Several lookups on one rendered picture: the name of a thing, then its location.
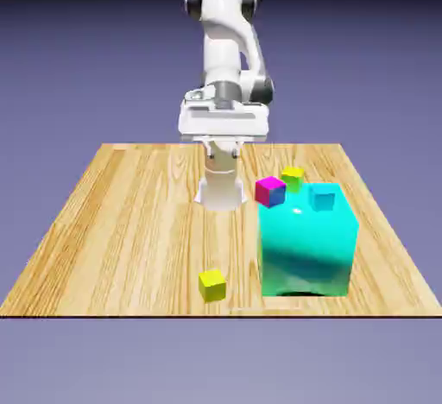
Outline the large cyan box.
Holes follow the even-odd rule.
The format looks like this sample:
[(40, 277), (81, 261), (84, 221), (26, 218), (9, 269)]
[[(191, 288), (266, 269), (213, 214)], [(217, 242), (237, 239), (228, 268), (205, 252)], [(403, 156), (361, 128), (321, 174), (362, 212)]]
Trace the large cyan box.
[(332, 211), (314, 211), (309, 186), (288, 193), (280, 205), (257, 210), (257, 259), (262, 295), (344, 297), (359, 223), (338, 183)]

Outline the small cyan cube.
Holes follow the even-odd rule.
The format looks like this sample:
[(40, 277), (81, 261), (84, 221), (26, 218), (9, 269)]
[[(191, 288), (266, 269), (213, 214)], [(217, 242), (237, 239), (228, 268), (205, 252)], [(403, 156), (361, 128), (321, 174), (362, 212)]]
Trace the small cyan cube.
[(309, 186), (309, 203), (314, 211), (332, 211), (336, 187), (329, 183), (312, 183)]

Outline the small yellow cube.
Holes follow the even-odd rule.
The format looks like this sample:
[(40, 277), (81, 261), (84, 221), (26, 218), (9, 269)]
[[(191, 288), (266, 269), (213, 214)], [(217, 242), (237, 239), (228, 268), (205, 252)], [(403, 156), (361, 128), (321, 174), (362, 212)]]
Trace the small yellow cube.
[(225, 298), (226, 280), (219, 269), (199, 273), (199, 292), (206, 303)]
[(288, 192), (297, 193), (303, 185), (304, 175), (302, 167), (285, 166), (281, 171), (281, 180), (285, 182)]

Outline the small magenta cube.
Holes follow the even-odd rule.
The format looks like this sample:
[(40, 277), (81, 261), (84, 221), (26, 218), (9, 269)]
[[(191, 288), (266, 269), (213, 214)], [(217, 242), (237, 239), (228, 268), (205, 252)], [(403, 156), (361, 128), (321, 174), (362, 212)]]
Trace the small magenta cube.
[(285, 201), (286, 188), (286, 183), (274, 176), (259, 179), (255, 184), (255, 201), (268, 208), (280, 205)]

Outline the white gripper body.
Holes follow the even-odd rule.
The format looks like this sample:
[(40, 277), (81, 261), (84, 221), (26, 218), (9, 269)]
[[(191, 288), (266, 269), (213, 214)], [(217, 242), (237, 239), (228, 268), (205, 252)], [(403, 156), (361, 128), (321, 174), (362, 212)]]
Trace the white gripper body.
[(264, 141), (268, 135), (269, 109), (264, 104), (232, 103), (231, 109), (218, 109), (213, 100), (183, 101), (178, 130), (184, 137)]

